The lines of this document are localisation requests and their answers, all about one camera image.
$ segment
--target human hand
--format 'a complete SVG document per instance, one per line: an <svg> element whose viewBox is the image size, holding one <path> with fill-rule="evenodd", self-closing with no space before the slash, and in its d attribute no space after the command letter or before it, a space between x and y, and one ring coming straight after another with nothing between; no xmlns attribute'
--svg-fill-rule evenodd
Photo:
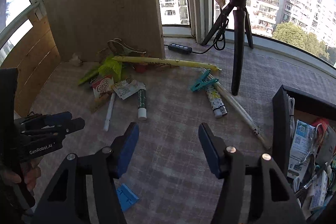
<svg viewBox="0 0 336 224"><path fill-rule="evenodd" d="M41 176L41 169L38 167L38 164L43 157L30 160L28 162L31 165L31 169L25 174L25 170L22 170L24 174L24 180L27 184L27 190L31 191L36 186L36 179ZM21 178L18 174L14 173L9 169L4 169L0 171L1 178L6 185L12 185L13 183L17 184L21 182Z"/></svg>

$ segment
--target finger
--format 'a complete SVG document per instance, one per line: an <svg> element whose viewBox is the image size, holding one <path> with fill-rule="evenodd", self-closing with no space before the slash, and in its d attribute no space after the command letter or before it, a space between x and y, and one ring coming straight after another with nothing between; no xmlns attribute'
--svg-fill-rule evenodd
<svg viewBox="0 0 336 224"><path fill-rule="evenodd" d="M32 166L33 168L37 167L37 166L39 165L39 163L41 162L42 159L43 159L43 156L38 157L38 158L35 158L35 159L32 159L32 160L30 161L31 166Z"/></svg>
<svg viewBox="0 0 336 224"><path fill-rule="evenodd" d="M32 180L30 183L27 184L27 190L31 191L35 188L35 186L36 186L36 179Z"/></svg>
<svg viewBox="0 0 336 224"><path fill-rule="evenodd" d="M20 183L21 182L20 176L10 170L2 170L1 177L5 183Z"/></svg>
<svg viewBox="0 0 336 224"><path fill-rule="evenodd" d="M32 180L36 180L41 176L41 169L39 167L36 167L34 169L31 169L26 175L25 175L25 183L28 184Z"/></svg>

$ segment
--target wooden wall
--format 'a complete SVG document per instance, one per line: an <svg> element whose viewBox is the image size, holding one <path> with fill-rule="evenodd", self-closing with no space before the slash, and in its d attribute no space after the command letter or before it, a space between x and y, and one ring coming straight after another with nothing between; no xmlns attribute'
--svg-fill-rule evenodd
<svg viewBox="0 0 336 224"><path fill-rule="evenodd" d="M163 58L159 0L44 0L50 27L63 61L76 52L96 61L113 38L152 57Z"/></svg>
<svg viewBox="0 0 336 224"><path fill-rule="evenodd" d="M30 18L33 27L10 51L0 68L18 68L14 109L25 117L60 62L47 17Z"/></svg>

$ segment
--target yellow straw wrapper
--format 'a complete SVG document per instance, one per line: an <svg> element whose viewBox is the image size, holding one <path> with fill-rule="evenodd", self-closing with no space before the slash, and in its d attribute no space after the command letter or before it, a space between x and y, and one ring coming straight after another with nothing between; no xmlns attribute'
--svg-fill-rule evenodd
<svg viewBox="0 0 336 224"><path fill-rule="evenodd" d="M164 59L164 58L152 58L152 57L132 57L132 56L115 56L113 57L116 61L129 62L129 63L148 63L148 64L163 64L163 65L174 65L180 67L192 67L192 68L205 68L211 69L212 71L222 70L215 65L194 61L185 60L174 60L174 59Z"/></svg>

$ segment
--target teal clothespin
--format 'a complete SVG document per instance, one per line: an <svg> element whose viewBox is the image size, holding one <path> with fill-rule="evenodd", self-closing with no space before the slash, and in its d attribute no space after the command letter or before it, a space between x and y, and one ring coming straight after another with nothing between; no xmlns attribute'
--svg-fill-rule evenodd
<svg viewBox="0 0 336 224"><path fill-rule="evenodd" d="M198 91L198 90L206 88L208 85L213 85L214 83L217 83L218 78L214 78L214 79L208 80L208 81L206 80L206 78L208 77L210 72L211 72L211 70L207 69L207 71L205 73L203 73L200 78L197 79L195 84L190 87L190 90L191 91Z"/></svg>

